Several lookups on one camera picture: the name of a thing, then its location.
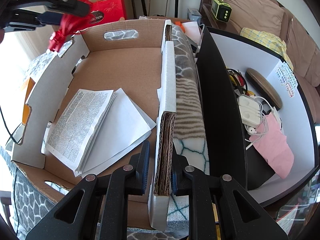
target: sofa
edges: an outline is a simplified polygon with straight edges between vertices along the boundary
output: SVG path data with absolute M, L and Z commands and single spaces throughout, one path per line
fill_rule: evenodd
M 247 27 L 285 41 L 293 72 L 307 99 L 314 123 L 320 123 L 320 51 L 301 23 L 277 0 L 224 0 L 235 33 Z

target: oval logo label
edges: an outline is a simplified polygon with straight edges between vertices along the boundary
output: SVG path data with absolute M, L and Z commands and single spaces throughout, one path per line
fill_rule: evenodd
M 91 13 L 92 17 L 91 17 L 91 21 L 89 22 L 89 24 L 95 24 L 98 23 L 100 21 L 102 21 L 104 14 L 101 11 L 94 11 Z

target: metal screw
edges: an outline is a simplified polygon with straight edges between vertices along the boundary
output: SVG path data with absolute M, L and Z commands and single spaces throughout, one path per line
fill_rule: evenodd
M 232 179 L 232 177 L 231 177 L 230 175 L 228 175 L 228 174 L 224 174 L 224 175 L 222 176 L 222 179 L 223 179 L 224 181 L 230 181 L 230 180 Z
M 96 178 L 96 175 L 94 175 L 94 174 L 89 174 L 89 175 L 85 176 L 86 181 L 93 181 L 95 178 Z
M 194 168 L 194 166 L 189 165 L 189 166 L 186 166 L 186 167 L 185 167 L 185 170 L 186 170 L 187 172 L 193 172 L 193 171 L 195 171 L 195 168 Z
M 123 166 L 124 171 L 131 171 L 133 169 L 133 166 L 131 164 L 127 164 Z

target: yellow plaid cloth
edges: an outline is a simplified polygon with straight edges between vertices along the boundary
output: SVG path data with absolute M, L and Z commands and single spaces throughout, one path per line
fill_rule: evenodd
M 259 32 L 249 28 L 243 28 L 240 33 L 241 36 L 253 40 L 281 55 L 293 71 L 293 65 L 289 59 L 286 51 L 287 45 L 278 36 L 272 33 Z

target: red gift box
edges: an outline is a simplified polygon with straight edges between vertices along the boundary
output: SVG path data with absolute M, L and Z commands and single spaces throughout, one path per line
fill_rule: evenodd
M 93 4 L 88 27 L 127 19 L 124 0 L 104 0 Z

